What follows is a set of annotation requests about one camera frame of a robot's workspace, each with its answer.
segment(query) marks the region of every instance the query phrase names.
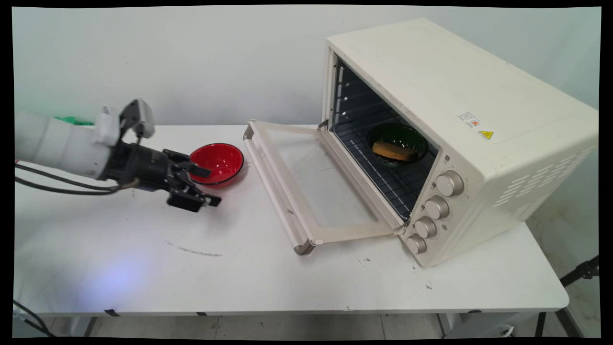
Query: robotic arm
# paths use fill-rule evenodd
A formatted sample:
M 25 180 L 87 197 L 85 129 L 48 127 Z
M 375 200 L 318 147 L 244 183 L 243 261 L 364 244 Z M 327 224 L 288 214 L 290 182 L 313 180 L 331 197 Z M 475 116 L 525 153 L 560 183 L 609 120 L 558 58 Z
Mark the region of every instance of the robotic arm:
M 136 133 L 136 143 L 121 140 L 129 129 Z M 120 115 L 103 107 L 93 129 L 15 113 L 15 159 L 92 179 L 115 180 L 120 186 L 135 185 L 151 192 L 166 190 L 170 193 L 168 205 L 192 212 L 202 206 L 217 206 L 221 198 L 203 193 L 189 178 L 189 174 L 207 177 L 210 171 L 192 163 L 183 153 L 141 146 L 141 138 L 150 138 L 153 133 L 151 108 L 141 99 L 128 104 Z M 17 177 L 15 180 L 41 187 Z

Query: red bowl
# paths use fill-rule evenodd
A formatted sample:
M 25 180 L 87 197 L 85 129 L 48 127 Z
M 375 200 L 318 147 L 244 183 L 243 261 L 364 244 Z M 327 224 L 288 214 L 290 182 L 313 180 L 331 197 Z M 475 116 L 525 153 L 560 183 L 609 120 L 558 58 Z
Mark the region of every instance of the red bowl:
M 213 189 L 233 183 L 245 163 L 243 153 L 236 146 L 220 142 L 193 151 L 189 160 L 211 171 L 206 179 L 190 174 L 192 181 Z

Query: yellow warning sticker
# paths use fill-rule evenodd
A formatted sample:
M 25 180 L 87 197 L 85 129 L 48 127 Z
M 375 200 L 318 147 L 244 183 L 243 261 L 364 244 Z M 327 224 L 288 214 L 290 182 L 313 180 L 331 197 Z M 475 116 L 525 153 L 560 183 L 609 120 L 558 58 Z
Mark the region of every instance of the yellow warning sticker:
M 494 132 L 486 132 L 486 131 L 479 131 L 479 133 L 481 133 L 481 135 L 483 135 L 487 140 L 492 138 L 492 135 L 494 134 Z

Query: warning label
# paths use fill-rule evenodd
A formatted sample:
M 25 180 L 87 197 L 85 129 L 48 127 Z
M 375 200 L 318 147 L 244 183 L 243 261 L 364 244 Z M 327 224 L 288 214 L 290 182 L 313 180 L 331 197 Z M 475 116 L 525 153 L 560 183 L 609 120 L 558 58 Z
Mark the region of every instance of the warning label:
M 492 135 L 494 134 L 494 132 L 486 132 L 486 131 L 479 131 L 479 133 L 481 133 L 481 135 L 483 135 L 487 140 L 492 138 Z
M 492 138 L 494 137 L 494 130 L 488 127 L 487 125 L 485 125 L 483 121 L 478 119 L 473 114 L 469 112 L 465 112 L 464 114 L 458 115 L 458 118 L 463 123 L 466 123 L 467 126 L 473 129 L 475 133 L 478 134 L 480 137 L 482 137 L 484 140 L 491 141 Z

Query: oven door hinge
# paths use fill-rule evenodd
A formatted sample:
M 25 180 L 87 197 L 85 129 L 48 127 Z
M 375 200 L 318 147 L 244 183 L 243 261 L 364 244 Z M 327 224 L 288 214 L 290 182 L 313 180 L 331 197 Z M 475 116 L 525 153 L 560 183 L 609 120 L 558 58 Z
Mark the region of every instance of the oven door hinge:
M 317 126 L 317 129 L 321 131 L 321 128 L 325 127 L 326 130 L 328 130 L 328 120 L 329 119 L 326 119 L 326 121 L 323 121 L 322 123 L 320 123 L 319 126 Z
M 406 231 L 406 228 L 408 228 L 410 222 L 411 222 L 411 219 L 407 220 L 406 223 L 404 223 L 403 225 L 400 225 L 399 227 L 394 229 L 394 233 L 392 234 L 392 236 L 400 236 L 400 235 L 404 234 L 405 231 Z

